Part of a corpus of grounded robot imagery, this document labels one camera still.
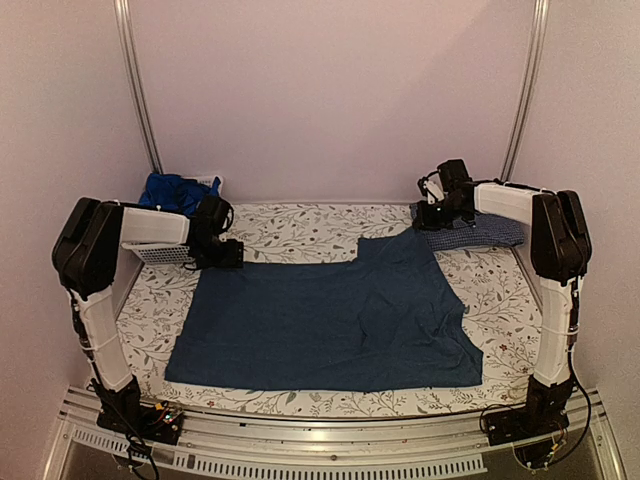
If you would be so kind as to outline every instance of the vertical metal post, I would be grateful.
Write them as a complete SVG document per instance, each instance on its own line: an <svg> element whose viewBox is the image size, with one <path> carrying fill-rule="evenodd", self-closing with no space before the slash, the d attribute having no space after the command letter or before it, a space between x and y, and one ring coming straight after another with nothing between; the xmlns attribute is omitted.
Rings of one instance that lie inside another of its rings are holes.
<svg viewBox="0 0 640 480"><path fill-rule="evenodd" d="M133 103L136 107L136 114L138 116L140 130L142 131L145 148L147 149L149 164L153 172L164 173L162 163L160 162L158 146L153 136L153 128L151 128L151 119L147 109L144 89L142 88L142 79L140 78L136 47L133 40L131 15L129 13L129 0L114 0L114 3L118 30L120 31L120 43L122 44L122 53L124 54L124 63L127 68Z"/></svg>
<svg viewBox="0 0 640 480"><path fill-rule="evenodd" d="M520 92L520 103L509 138L507 156L502 167L500 180L506 182L511 179L515 168L518 151L524 135L524 127L529 115L529 108L533 98L533 91L538 78L542 48L544 46L544 36L547 30L547 16L549 11L549 0L536 0L533 15L533 27L531 29L531 40L529 42L529 55L527 56L527 66L525 70L522 91Z"/></svg>

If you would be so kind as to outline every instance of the checkered cloth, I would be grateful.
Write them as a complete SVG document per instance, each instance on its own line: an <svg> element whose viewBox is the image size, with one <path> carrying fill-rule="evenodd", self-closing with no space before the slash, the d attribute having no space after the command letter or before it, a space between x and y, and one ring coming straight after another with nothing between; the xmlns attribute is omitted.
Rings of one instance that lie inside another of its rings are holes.
<svg viewBox="0 0 640 480"><path fill-rule="evenodd" d="M411 205L411 218L416 218L417 205ZM515 220L498 215L476 213L471 226L460 219L453 221L453 229L424 231L431 250L455 250L464 247L514 247L524 243L524 232Z"/></svg>

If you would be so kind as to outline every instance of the white arm segment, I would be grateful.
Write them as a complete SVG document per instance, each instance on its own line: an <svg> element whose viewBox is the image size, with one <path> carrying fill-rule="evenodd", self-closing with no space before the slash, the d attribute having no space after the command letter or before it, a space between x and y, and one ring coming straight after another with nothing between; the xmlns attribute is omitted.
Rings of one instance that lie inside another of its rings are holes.
<svg viewBox="0 0 640 480"><path fill-rule="evenodd" d="M120 242L183 244L189 219L177 213L124 208Z"/></svg>
<svg viewBox="0 0 640 480"><path fill-rule="evenodd" d="M531 226L533 197L540 192L513 188L497 183L481 183L475 188L475 208ZM568 380L569 326L572 307L571 282L540 278L542 288L542 335L540 351L533 372L536 380L550 387Z"/></svg>
<svg viewBox="0 0 640 480"><path fill-rule="evenodd" d="M87 331L102 383L109 390L120 391L133 377L116 330L111 287L89 295L86 301L75 292L73 295L78 301L80 320Z"/></svg>

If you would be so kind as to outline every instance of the crumpled blue cloth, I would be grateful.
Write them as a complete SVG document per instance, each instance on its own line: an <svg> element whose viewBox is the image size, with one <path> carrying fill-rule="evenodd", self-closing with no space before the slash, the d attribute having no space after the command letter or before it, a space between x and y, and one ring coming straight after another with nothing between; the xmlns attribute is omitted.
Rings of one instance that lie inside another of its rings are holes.
<svg viewBox="0 0 640 480"><path fill-rule="evenodd" d="M422 234L360 239L353 262L207 269L171 382L374 392L482 383L464 305Z"/></svg>
<svg viewBox="0 0 640 480"><path fill-rule="evenodd" d="M151 173L138 203L149 207L159 205L165 211L193 215L204 196L218 196L219 188L218 177L213 187L209 187L180 175Z"/></svg>
<svg viewBox="0 0 640 480"><path fill-rule="evenodd" d="M411 205L411 218L416 218L417 206ZM476 213L475 226L463 220L453 221L453 229L421 230L431 250L455 250L464 247L515 247L524 243L520 223L499 215Z"/></svg>

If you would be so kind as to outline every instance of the floral tablecloth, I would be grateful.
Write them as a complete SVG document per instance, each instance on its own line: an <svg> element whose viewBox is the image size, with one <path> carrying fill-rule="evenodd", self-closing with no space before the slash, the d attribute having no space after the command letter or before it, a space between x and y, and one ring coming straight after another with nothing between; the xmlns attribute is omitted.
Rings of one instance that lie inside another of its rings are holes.
<svg viewBox="0 0 640 480"><path fill-rule="evenodd" d="M396 235L411 224L397 205L238 205L229 232L252 262L340 262L357 239ZM125 355L144 396L192 406L305 417L453 413L524 400L540 340L540 313L509 249L470 248L436 257L466 306L463 328L484 352L483 384L379 393L263 392L171 383L164 371L189 311L198 272L146 265L118 318Z"/></svg>

